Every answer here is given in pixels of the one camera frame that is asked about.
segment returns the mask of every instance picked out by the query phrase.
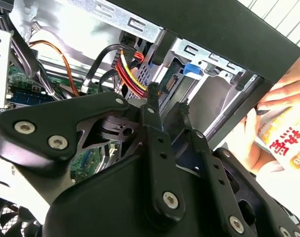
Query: black plastic arm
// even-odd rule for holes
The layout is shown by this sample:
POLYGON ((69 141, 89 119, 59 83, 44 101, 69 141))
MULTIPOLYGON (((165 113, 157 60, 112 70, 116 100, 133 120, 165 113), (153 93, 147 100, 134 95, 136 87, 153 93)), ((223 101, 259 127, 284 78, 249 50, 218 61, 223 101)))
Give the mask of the black plastic arm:
MULTIPOLYGON (((59 176, 76 153, 109 141, 98 135, 100 128, 94 130, 96 122, 123 116, 130 107, 120 95, 106 92, 7 111, 0 114, 0 156, 42 175, 59 176), (20 121, 30 122, 35 131, 18 132, 15 124, 20 121), (50 147, 48 140, 54 135, 67 140, 65 149, 50 147)), ((118 136, 126 128, 119 127, 112 134, 118 136)))

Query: human hand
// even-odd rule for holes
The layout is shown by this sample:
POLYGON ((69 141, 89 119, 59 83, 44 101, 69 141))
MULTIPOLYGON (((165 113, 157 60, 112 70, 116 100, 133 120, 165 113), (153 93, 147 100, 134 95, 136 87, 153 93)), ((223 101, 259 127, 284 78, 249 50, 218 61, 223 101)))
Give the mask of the human hand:
POLYGON ((259 110, 275 110, 300 105, 300 58, 260 100, 259 110))
POLYGON ((260 147, 254 143, 259 122, 260 116, 251 109, 226 138, 229 151, 248 171, 252 171, 260 156, 260 147))

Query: black plastic bracket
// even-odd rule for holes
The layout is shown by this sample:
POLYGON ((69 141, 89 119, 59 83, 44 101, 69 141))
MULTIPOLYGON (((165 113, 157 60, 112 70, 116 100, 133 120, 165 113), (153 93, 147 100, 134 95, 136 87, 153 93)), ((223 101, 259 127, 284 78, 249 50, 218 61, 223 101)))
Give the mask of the black plastic bracket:
POLYGON ((155 65, 161 65, 172 44, 176 40, 177 35, 169 30, 165 31, 165 34, 160 42, 158 48, 155 50, 152 63, 155 65))
POLYGON ((242 166, 242 164, 225 148, 218 148, 214 152, 223 166, 235 177, 240 184, 239 191, 235 194, 239 203, 247 202, 253 207, 255 225, 259 237, 283 236, 280 228, 285 228, 294 236, 300 229, 256 182, 255 178, 242 166))
POLYGON ((168 229, 184 217, 185 202, 171 141, 169 135, 162 131, 157 104, 157 85, 150 86, 148 103, 140 107, 139 135, 127 154, 140 149, 140 155, 144 157, 146 215, 157 228, 168 229), (175 204, 172 208, 164 201, 166 192, 172 193, 176 198, 171 200, 175 204))
POLYGON ((129 107, 120 95, 105 92, 1 113, 0 156, 42 175, 59 176, 76 153, 108 142, 96 140, 97 132, 92 134, 97 121, 122 116, 129 107), (19 121, 32 123, 35 131, 19 133, 14 128, 19 121), (53 135, 63 136, 68 146, 63 150, 50 147, 48 140, 53 135), (93 141, 87 143, 91 136, 93 141))

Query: finger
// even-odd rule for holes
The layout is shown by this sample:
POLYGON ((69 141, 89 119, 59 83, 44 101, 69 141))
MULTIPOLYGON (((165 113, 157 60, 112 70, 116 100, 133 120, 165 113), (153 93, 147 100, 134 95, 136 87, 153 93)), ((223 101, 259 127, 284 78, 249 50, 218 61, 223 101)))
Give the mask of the finger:
POLYGON ((232 131, 227 135, 226 141, 231 144, 231 140, 236 140, 237 137, 243 137, 245 134, 245 117, 232 129, 232 131))
POLYGON ((244 117, 235 127, 234 129, 232 129, 232 131, 230 132, 231 134, 233 134, 234 136, 243 136, 245 134, 245 119, 246 117, 244 117))
POLYGON ((300 105, 300 94, 293 95, 284 99, 259 103, 258 110, 277 110, 295 105, 300 105))
POLYGON ((260 100, 260 103, 273 100, 280 100, 296 94, 300 94, 300 80, 267 93, 260 100))
POLYGON ((252 145, 254 139, 257 136, 257 113, 255 109, 251 109, 247 114, 247 120, 245 123, 245 139, 252 145))
POLYGON ((300 80, 300 73, 289 73, 285 74, 280 80, 274 85, 275 88, 280 88, 296 81, 300 80))

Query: green circuit board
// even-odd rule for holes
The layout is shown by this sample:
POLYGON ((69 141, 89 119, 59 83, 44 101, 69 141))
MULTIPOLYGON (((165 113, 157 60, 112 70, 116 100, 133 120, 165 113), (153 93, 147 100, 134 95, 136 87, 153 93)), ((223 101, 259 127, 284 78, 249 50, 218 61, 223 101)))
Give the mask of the green circuit board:
POLYGON ((75 180, 75 183, 83 181, 95 173, 100 162, 98 148, 77 155, 70 166, 71 178, 75 180))
MULTIPOLYGON (((53 85, 53 88, 57 89, 60 85, 70 86, 70 81, 68 79, 60 79, 49 77, 50 82, 53 85)), ((20 89, 30 90, 32 92, 42 92, 43 89, 35 84, 32 80, 30 80, 19 68, 16 66, 10 66, 8 72, 8 83, 9 86, 15 86, 20 89)), ((80 89, 82 84, 78 81, 74 82, 75 87, 80 89)), ((88 94, 95 94, 97 93, 98 88, 89 88, 88 94)))

